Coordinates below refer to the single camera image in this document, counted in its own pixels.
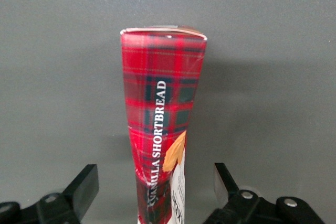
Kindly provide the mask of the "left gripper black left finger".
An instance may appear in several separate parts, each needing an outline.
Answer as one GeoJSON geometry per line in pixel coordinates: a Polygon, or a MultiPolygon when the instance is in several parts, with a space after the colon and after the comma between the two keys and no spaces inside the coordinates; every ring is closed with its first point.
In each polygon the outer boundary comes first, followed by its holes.
{"type": "Polygon", "coordinates": [[[41,198],[37,203],[39,223],[81,223],[98,191],[97,165],[86,165],[63,192],[41,198]]]}

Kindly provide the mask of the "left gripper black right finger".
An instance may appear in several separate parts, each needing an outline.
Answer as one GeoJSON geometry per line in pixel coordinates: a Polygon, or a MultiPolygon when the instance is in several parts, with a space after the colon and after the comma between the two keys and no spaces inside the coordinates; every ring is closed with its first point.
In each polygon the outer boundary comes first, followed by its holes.
{"type": "Polygon", "coordinates": [[[224,163],[214,165],[214,189],[217,200],[225,201],[204,221],[211,223],[265,223],[258,214],[261,199],[251,190],[239,189],[224,163]]]}

